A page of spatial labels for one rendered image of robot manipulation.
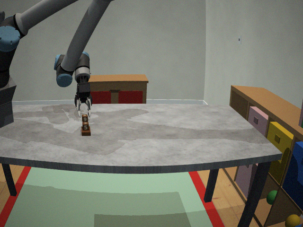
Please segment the brown wooden cube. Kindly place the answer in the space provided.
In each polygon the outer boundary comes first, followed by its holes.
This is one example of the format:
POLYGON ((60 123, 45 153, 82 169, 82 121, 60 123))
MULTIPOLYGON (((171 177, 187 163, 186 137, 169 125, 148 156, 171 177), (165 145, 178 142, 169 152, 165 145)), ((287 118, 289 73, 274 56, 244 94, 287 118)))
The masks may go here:
POLYGON ((82 122, 83 131, 89 131, 89 122, 82 122))
POLYGON ((88 115, 87 114, 82 115, 82 122, 88 122, 88 115))

